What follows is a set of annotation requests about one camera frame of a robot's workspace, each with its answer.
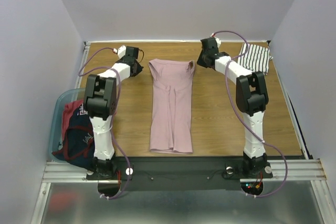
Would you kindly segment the navy tank top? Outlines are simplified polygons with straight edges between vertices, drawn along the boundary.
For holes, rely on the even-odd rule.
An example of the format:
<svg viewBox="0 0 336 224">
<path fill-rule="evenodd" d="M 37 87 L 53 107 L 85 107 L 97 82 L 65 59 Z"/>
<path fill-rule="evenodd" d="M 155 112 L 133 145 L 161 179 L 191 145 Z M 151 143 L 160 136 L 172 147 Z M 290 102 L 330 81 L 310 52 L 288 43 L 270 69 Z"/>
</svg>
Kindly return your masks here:
<svg viewBox="0 0 336 224">
<path fill-rule="evenodd" d="M 75 121 L 72 118 L 62 140 L 61 149 L 52 152 L 52 155 L 71 165 L 93 171 L 94 151 L 93 128 L 87 113 L 84 119 Z"/>
</svg>

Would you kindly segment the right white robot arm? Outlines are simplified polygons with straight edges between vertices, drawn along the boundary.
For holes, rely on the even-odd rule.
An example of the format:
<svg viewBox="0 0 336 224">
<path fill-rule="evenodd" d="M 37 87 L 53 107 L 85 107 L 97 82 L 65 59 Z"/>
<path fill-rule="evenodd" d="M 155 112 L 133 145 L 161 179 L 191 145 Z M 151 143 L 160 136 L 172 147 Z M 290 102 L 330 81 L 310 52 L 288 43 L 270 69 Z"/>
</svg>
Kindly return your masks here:
<svg viewBox="0 0 336 224">
<path fill-rule="evenodd" d="M 197 64 L 212 68 L 225 75 L 236 86 L 235 101 L 230 101 L 236 115 L 245 128 L 243 161 L 238 172 L 246 177 L 259 174 L 267 166 L 267 155 L 263 140 L 263 118 L 269 98 L 265 76 L 252 72 L 225 53 L 219 51 L 220 40 L 208 37 L 201 40 L 202 50 Z"/>
</svg>

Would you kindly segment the red tank top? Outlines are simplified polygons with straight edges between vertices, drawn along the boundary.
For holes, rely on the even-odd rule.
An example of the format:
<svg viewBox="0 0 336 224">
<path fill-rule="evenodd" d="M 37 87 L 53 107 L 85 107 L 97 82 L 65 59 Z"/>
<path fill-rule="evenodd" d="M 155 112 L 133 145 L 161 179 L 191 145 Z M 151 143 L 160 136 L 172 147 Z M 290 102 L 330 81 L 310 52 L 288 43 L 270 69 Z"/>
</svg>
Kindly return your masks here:
<svg viewBox="0 0 336 224">
<path fill-rule="evenodd" d="M 61 123 L 62 140 L 64 140 L 65 138 L 66 130 L 69 127 L 72 118 L 75 121 L 77 121 L 79 119 L 84 119 L 85 116 L 87 116 L 87 111 L 83 107 L 83 99 L 65 104 L 62 112 L 62 123 Z"/>
</svg>

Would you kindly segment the black white striped tank top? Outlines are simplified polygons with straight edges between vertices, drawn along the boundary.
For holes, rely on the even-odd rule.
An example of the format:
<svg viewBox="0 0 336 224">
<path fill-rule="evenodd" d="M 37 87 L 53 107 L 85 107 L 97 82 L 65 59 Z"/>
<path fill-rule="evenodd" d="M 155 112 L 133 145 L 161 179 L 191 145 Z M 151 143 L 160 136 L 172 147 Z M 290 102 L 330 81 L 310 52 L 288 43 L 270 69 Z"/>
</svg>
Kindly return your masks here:
<svg viewBox="0 0 336 224">
<path fill-rule="evenodd" d="M 243 56 L 238 57 L 237 63 L 252 72 L 260 71 L 263 74 L 268 74 L 269 62 L 271 60 L 269 48 L 253 44 L 249 44 L 248 46 L 243 44 L 239 54 L 243 54 L 247 48 L 248 51 Z"/>
</svg>

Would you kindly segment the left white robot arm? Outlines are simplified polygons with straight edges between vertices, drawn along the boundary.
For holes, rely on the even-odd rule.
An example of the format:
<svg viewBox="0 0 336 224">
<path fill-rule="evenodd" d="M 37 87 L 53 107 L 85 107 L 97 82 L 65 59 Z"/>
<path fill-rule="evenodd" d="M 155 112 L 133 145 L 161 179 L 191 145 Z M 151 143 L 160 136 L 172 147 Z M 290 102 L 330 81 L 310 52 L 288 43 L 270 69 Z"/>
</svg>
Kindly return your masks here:
<svg viewBox="0 0 336 224">
<path fill-rule="evenodd" d="M 88 76 L 83 98 L 84 109 L 88 112 L 93 128 L 95 149 L 92 165 L 93 174 L 98 179 L 112 179 L 117 172 L 113 163 L 115 158 L 112 137 L 112 120 L 117 110 L 121 82 L 137 76 L 143 69 L 138 59 L 139 53 L 144 51 L 138 47 L 121 46 L 116 48 L 102 48 L 112 50 L 118 55 L 118 60 L 111 67 L 96 67 L 84 72 L 87 60 L 79 70 L 78 76 Z"/>
</svg>

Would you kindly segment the aluminium frame rail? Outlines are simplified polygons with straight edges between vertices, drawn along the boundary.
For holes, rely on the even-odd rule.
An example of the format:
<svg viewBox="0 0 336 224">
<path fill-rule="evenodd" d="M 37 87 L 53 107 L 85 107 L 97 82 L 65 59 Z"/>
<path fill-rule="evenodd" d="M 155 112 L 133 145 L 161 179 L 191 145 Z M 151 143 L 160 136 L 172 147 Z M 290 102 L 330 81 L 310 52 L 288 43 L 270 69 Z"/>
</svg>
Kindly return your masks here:
<svg viewBox="0 0 336 224">
<path fill-rule="evenodd" d="M 263 179 L 263 198 L 240 190 L 126 191 L 116 200 L 98 193 L 100 182 L 67 163 L 45 166 L 33 223 L 334 223 L 334 209 L 319 160 L 309 159 L 291 103 L 275 68 L 267 77 L 270 102 L 264 136 L 272 178 Z M 152 78 L 148 68 L 123 82 L 114 125 L 130 157 L 241 156 L 244 130 L 227 98 L 224 77 L 197 68 L 193 85 L 192 155 L 149 151 Z"/>
</svg>

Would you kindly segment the blue translucent plastic bin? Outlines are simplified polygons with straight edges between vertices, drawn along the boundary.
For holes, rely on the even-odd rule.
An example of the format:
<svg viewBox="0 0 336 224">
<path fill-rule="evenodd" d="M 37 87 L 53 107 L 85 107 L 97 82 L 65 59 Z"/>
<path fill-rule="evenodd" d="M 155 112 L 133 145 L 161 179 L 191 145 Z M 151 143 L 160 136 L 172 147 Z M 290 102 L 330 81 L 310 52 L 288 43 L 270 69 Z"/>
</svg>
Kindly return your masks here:
<svg viewBox="0 0 336 224">
<path fill-rule="evenodd" d="M 62 112 L 66 103 L 73 102 L 76 100 L 83 99 L 84 89 L 72 89 L 65 93 L 63 93 L 57 100 L 54 117 L 51 124 L 50 136 L 49 136 L 49 149 L 48 153 L 50 155 L 51 160 L 58 163 L 67 163 L 65 161 L 61 161 L 55 158 L 52 155 L 52 152 L 61 149 L 62 145 L 62 137 L 61 137 L 61 123 L 62 123 Z"/>
</svg>

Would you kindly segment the pink tank top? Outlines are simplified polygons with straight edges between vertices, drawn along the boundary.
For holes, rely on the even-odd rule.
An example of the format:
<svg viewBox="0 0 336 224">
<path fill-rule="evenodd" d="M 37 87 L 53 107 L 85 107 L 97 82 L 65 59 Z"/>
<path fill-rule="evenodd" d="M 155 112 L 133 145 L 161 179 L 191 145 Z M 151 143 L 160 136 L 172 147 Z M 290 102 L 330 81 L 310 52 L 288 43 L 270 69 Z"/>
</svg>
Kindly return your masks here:
<svg viewBox="0 0 336 224">
<path fill-rule="evenodd" d="M 192 85 L 195 63 L 154 59 L 149 62 L 153 79 L 150 151 L 192 154 Z"/>
</svg>

